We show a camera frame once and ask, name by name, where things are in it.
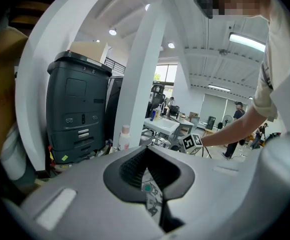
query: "cardboard box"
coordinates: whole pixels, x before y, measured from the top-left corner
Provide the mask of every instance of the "cardboard box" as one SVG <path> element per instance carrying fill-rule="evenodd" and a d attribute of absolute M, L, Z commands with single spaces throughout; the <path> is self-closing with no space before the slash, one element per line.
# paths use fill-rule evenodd
<path fill-rule="evenodd" d="M 73 42 L 69 48 L 72 52 L 81 54 L 94 61 L 105 63 L 109 46 L 105 42 Z"/>
<path fill-rule="evenodd" d="M 0 31 L 0 152 L 9 129 L 16 121 L 14 64 L 27 39 L 12 27 Z"/>
<path fill-rule="evenodd" d="M 198 113 L 190 112 L 190 113 L 189 113 L 189 117 L 188 117 L 188 118 L 189 118 L 189 122 L 191 122 L 191 118 L 192 118 L 192 117 L 198 117 Z"/>

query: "railing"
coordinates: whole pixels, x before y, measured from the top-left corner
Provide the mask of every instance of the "railing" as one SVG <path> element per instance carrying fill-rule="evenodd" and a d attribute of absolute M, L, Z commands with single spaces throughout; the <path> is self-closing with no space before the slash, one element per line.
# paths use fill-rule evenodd
<path fill-rule="evenodd" d="M 105 59 L 105 65 L 113 69 L 112 71 L 113 75 L 115 75 L 114 73 L 117 73 L 117 75 L 123 76 L 125 73 L 126 67 L 110 58 Z"/>

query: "person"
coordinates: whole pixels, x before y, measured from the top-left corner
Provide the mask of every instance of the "person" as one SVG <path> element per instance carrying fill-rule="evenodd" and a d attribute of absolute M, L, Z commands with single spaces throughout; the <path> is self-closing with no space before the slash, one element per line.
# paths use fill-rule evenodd
<path fill-rule="evenodd" d="M 238 120 L 239 118 L 241 118 L 244 114 L 245 111 L 243 110 L 243 104 L 241 102 L 236 102 L 236 112 L 234 114 L 234 121 Z M 230 143 L 227 147 L 227 151 L 226 153 L 222 153 L 222 155 L 226 158 L 226 159 L 231 159 L 233 153 L 236 150 L 238 141 L 234 142 L 234 143 Z"/>
<path fill-rule="evenodd" d="M 270 94 L 290 74 L 290 13 L 280 0 L 213 0 L 213 4 L 225 14 L 263 17 L 268 21 L 269 36 L 251 108 L 222 131 L 203 137 L 203 145 L 208 147 L 237 142 L 268 118 L 278 117 L 284 129 L 282 132 L 286 132 Z"/>
<path fill-rule="evenodd" d="M 266 129 L 267 127 L 268 127 L 268 124 L 265 123 L 264 126 L 260 126 L 260 127 L 257 129 L 255 140 L 253 141 L 253 143 L 252 143 L 251 146 L 250 146 L 251 149 L 255 149 L 255 148 L 258 147 L 262 135 L 264 135 L 265 140 L 266 140 L 266 131 L 265 131 L 265 129 Z"/>
<path fill-rule="evenodd" d="M 170 97 L 166 99 L 166 107 L 170 107 L 172 106 L 172 104 L 174 103 L 174 97 Z"/>

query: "bottle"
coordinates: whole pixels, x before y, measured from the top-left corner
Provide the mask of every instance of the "bottle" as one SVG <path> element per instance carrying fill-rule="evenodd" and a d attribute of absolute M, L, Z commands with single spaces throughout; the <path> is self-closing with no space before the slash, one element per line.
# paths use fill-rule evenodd
<path fill-rule="evenodd" d="M 129 149 L 129 142 L 130 142 L 130 126 L 123 125 L 123 128 L 120 132 L 119 139 L 118 139 L 118 150 L 127 150 Z"/>
<path fill-rule="evenodd" d="M 154 120 L 158 120 L 159 116 L 160 116 L 160 111 L 161 111 L 161 104 L 159 104 L 159 106 L 155 109 L 156 113 L 155 113 L 155 118 Z"/>
<path fill-rule="evenodd" d="M 156 114 L 156 110 L 154 109 L 154 110 L 153 110 L 153 113 L 152 113 L 152 115 L 151 115 L 151 117 L 150 117 L 150 121 L 153 121 L 153 120 L 154 120 L 154 118 L 155 118 L 155 114 Z"/>

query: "white ceiling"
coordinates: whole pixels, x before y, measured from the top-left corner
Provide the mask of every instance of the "white ceiling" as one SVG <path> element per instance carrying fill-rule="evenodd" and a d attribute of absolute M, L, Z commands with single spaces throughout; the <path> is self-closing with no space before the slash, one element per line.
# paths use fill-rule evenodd
<path fill-rule="evenodd" d="M 153 1 L 99 0 L 80 32 L 105 40 L 114 48 L 129 50 L 146 12 L 145 5 Z M 160 58 L 179 57 L 192 88 L 203 89 L 214 84 L 231 89 L 231 93 L 237 96 L 253 96 L 264 54 L 230 42 L 229 34 L 235 32 L 265 43 L 269 31 L 267 22 L 260 17 L 216 16 L 207 19 L 193 0 L 169 2 L 171 17 Z M 117 29 L 117 36 L 109 35 L 110 28 Z M 174 42 L 176 49 L 169 49 L 168 42 Z M 226 50 L 228 54 L 221 56 L 219 50 Z"/>

